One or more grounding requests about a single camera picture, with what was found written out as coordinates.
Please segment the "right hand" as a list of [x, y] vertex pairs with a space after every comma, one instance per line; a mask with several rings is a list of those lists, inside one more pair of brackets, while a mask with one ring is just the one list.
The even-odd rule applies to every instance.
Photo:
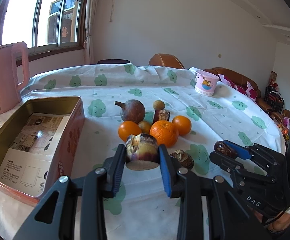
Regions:
[[290, 214], [283, 212], [279, 215], [276, 221], [269, 224], [267, 229], [271, 232], [279, 232], [284, 231], [287, 229], [290, 225]]

